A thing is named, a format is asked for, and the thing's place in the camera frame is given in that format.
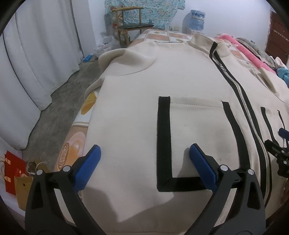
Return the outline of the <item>beige zip-up jacket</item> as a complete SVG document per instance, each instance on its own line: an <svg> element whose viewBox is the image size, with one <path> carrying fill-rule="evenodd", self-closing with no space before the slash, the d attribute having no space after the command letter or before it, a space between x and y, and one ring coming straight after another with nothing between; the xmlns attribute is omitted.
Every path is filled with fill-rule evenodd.
<svg viewBox="0 0 289 235"><path fill-rule="evenodd" d="M181 234L212 193L189 158L198 144L231 170L252 169L266 216L281 206L285 178L264 142L288 143L288 87L236 58L224 41L145 41L104 53L85 151L101 159L82 198L107 234Z"/></svg>

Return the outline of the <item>brown paper bag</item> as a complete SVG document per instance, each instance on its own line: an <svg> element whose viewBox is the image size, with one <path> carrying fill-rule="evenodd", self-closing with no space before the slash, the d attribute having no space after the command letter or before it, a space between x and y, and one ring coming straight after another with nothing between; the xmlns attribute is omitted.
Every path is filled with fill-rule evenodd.
<svg viewBox="0 0 289 235"><path fill-rule="evenodd" d="M36 171L41 169L49 172L47 163L47 161L29 162L26 166L26 173L19 173L18 176L14 177L16 199L21 210L26 211L28 196Z"/></svg>

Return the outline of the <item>red paper gift bag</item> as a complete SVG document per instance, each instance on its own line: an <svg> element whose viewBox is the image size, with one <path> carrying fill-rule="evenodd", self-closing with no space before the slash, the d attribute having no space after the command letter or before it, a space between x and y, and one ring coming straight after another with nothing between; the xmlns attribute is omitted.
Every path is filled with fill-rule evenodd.
<svg viewBox="0 0 289 235"><path fill-rule="evenodd" d="M15 177L26 174L26 163L21 158L7 151L4 154L4 180L6 192L16 195Z"/></svg>

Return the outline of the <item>blue patterned cloth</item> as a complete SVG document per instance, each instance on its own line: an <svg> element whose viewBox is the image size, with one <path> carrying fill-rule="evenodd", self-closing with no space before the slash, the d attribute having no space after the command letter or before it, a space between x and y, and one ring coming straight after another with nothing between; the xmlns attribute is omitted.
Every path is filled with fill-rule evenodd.
<svg viewBox="0 0 289 235"><path fill-rule="evenodd" d="M278 68L276 73L286 83L286 85L289 87L289 69Z"/></svg>

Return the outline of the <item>patterned tile bed sheet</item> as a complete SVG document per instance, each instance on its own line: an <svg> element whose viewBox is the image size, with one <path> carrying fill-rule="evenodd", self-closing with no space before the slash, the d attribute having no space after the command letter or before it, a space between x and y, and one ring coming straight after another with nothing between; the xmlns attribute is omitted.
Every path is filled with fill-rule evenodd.
<svg viewBox="0 0 289 235"><path fill-rule="evenodd" d="M218 42L224 41L227 48L231 53L240 61L255 66L244 56L243 53L239 52L229 41L217 38ZM84 103L81 106L76 118L74 119L72 126L65 138L65 141L58 154L54 169L60 170L64 165L72 164L78 157L81 157L84 151L84 145L86 141L86 135L91 120L92 111L96 102L100 87L90 92L86 96Z"/></svg>

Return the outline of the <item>grey lace pillow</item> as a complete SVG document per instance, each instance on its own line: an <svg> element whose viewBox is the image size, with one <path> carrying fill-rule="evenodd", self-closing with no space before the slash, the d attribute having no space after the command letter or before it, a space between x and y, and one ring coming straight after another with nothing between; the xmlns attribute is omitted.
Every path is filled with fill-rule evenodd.
<svg viewBox="0 0 289 235"><path fill-rule="evenodd" d="M270 57L264 50L260 49L254 42L245 38L237 38L236 40L245 46L249 51L251 51L262 62L266 63L270 68L275 68L275 60Z"/></svg>

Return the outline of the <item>dark red wooden door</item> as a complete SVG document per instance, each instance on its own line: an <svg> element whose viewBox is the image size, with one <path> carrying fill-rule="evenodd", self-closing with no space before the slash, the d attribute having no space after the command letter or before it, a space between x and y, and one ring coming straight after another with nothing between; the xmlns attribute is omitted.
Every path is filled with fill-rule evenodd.
<svg viewBox="0 0 289 235"><path fill-rule="evenodd" d="M279 57L286 65L288 61L289 34L281 18L273 11L270 14L269 36L266 53L273 58Z"/></svg>

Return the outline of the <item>pink floral blanket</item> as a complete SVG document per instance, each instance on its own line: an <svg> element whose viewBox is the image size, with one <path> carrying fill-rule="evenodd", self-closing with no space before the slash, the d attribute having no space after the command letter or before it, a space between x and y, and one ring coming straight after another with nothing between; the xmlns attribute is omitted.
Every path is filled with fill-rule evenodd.
<svg viewBox="0 0 289 235"><path fill-rule="evenodd" d="M228 34L220 34L217 38L229 41L239 52L243 53L244 56L257 68L264 68L267 71L276 74L276 72L271 69L266 63L262 62L256 55L254 55L249 49L238 42L234 37Z"/></svg>

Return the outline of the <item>blue water dispenser bottle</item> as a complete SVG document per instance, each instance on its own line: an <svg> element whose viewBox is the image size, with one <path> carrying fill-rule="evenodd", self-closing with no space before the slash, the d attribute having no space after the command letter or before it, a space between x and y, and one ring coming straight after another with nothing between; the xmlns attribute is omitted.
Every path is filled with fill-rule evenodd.
<svg viewBox="0 0 289 235"><path fill-rule="evenodd" d="M202 31L204 29L205 12L199 10L190 11L189 29Z"/></svg>

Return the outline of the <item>small blue floor object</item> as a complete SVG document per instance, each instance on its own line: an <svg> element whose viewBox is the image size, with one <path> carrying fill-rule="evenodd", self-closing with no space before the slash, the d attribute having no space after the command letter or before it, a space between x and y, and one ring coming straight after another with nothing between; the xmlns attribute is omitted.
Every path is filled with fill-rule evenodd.
<svg viewBox="0 0 289 235"><path fill-rule="evenodd" d="M87 63L87 62L89 62L89 61L91 60L92 57L93 57L93 55L92 55L92 54L89 54L89 55L87 55L87 56L82 60L82 62L83 62L83 63Z"/></svg>

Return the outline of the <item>white curtain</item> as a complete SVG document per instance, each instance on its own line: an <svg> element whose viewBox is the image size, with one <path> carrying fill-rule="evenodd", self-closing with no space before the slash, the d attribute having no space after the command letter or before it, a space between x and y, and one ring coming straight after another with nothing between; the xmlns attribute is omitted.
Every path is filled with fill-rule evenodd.
<svg viewBox="0 0 289 235"><path fill-rule="evenodd" d="M71 1L25 1L1 34L1 141L27 147L52 93L79 70L83 52Z"/></svg>

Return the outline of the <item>white plastic bag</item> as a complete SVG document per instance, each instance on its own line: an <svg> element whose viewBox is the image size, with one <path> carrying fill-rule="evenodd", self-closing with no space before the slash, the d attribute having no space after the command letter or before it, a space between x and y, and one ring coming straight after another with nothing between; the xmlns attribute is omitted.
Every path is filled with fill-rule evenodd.
<svg viewBox="0 0 289 235"><path fill-rule="evenodd" d="M120 44L118 40L116 40L113 36L107 36L100 41L100 43L94 49L94 52L101 54L110 50L117 49L119 46Z"/></svg>

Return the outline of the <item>teal patterned hanging cloth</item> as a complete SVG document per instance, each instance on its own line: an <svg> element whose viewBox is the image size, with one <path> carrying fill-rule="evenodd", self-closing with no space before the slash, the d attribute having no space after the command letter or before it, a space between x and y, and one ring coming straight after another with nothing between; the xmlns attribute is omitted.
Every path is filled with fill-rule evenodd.
<svg viewBox="0 0 289 235"><path fill-rule="evenodd" d="M111 13L111 8L119 8L122 6L141 6L142 22L153 23L156 29L165 29L178 10L185 9L185 1L105 1L104 21L107 33L109 35L117 35L115 13ZM126 11L124 13L125 22L138 22L138 11Z"/></svg>

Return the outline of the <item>wooden chair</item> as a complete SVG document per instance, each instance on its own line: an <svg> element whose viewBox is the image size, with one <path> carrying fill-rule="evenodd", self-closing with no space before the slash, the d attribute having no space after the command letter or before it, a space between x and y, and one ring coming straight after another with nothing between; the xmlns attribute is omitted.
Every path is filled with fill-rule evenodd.
<svg viewBox="0 0 289 235"><path fill-rule="evenodd" d="M120 41L120 45L122 46L122 35L124 37L124 41L126 46L129 46L131 44L130 42L130 31L136 31L138 30L140 33L142 33L143 30L152 29L154 27L153 23L143 23L142 22L142 10L144 7L141 6L122 6L119 8L112 7L111 13L115 13L115 18L117 22L116 31L118 33L118 39ZM132 23L132 22L125 22L124 13L126 11L133 11L137 10L138 15L138 22Z"/></svg>

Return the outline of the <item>wall power socket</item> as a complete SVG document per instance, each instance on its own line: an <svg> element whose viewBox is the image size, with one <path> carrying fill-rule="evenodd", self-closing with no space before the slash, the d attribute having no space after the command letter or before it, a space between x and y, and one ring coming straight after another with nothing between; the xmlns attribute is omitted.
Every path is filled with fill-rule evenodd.
<svg viewBox="0 0 289 235"><path fill-rule="evenodd" d="M180 31L180 26L178 26L178 25L170 25L169 26L169 31L179 32Z"/></svg>

